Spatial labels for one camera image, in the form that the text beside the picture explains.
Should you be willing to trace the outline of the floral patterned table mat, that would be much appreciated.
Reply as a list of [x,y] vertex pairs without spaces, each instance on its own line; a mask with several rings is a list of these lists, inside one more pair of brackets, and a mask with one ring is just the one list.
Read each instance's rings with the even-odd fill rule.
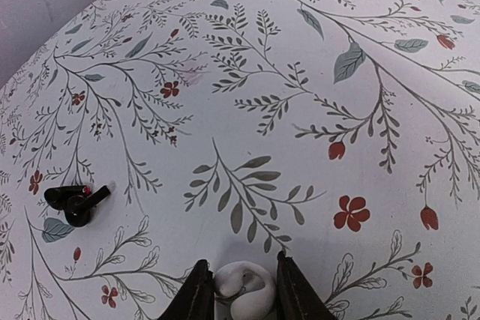
[[479,0],[96,0],[1,88],[3,319],[280,251],[336,319],[479,317]]

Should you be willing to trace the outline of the white earbud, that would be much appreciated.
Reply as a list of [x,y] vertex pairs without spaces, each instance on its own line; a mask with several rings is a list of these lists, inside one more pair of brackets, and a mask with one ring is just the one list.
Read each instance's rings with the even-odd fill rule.
[[273,310],[277,284],[269,271],[253,262],[224,265],[214,273],[214,291],[229,302],[235,320],[265,319]]

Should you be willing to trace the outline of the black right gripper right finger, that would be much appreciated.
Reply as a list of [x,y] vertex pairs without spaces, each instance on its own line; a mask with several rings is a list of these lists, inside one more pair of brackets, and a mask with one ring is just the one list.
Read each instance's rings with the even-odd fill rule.
[[277,255],[277,319],[335,320],[292,257]]

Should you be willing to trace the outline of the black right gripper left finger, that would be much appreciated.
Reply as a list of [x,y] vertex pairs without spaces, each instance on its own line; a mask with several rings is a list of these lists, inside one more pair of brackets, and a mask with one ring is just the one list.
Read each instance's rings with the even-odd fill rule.
[[207,260],[200,259],[159,320],[213,320],[214,302],[213,273]]

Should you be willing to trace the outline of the black wireless earbuds pair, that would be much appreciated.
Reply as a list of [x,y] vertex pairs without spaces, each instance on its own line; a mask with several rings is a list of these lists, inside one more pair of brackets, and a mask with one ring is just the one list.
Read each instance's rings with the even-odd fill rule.
[[110,194],[110,188],[106,185],[95,192],[87,185],[74,185],[51,187],[43,193],[48,206],[62,211],[67,223],[76,228],[89,224],[92,210]]

